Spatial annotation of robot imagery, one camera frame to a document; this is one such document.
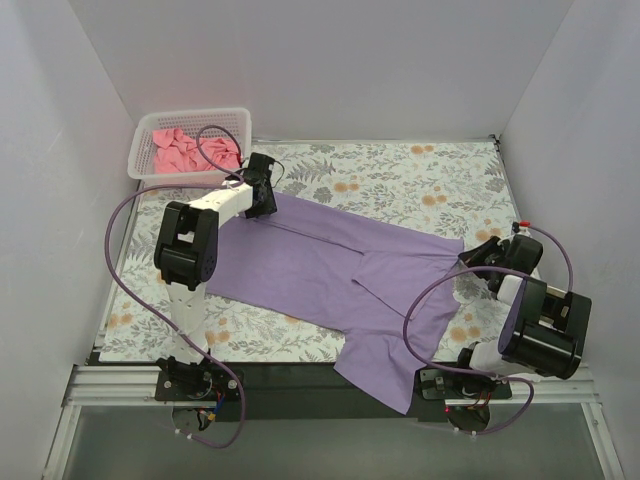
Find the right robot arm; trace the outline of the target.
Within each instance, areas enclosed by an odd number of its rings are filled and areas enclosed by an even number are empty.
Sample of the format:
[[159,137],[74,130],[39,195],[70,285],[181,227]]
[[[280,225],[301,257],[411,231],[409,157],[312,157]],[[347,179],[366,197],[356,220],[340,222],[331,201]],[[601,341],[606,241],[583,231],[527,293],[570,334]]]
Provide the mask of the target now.
[[497,267],[530,275],[543,255],[543,245],[521,233],[510,239],[493,236],[458,255],[486,281],[509,311],[497,339],[476,342],[461,351],[452,373],[454,389],[475,397],[489,384],[487,372],[499,376],[537,374],[571,378],[581,364],[592,300],[572,290],[497,272]]

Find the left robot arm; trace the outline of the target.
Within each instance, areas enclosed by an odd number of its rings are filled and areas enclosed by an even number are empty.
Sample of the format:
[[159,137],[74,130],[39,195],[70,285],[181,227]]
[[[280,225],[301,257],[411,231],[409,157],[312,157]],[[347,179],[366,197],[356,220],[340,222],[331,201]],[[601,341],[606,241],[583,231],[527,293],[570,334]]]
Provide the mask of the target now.
[[276,164],[272,157],[253,153],[240,172],[243,183],[230,176],[199,199],[173,201],[165,208],[154,265],[167,288],[174,340],[169,356],[158,365],[170,385],[189,399],[205,399],[238,383],[204,357],[206,284],[218,263],[221,227],[239,216],[250,219],[277,211],[272,185]]

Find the purple t shirt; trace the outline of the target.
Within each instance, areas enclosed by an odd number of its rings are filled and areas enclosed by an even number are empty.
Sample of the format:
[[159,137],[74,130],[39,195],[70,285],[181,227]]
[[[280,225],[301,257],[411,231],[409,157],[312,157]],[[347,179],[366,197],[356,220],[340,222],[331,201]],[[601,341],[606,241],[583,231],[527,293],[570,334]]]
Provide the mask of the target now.
[[[286,194],[276,203],[270,216],[221,227],[208,293],[343,333],[336,371],[407,413],[415,373],[434,356],[459,309],[452,282],[428,295],[410,322],[404,317],[425,287],[454,269],[463,240]],[[405,325],[416,355],[404,344]]]

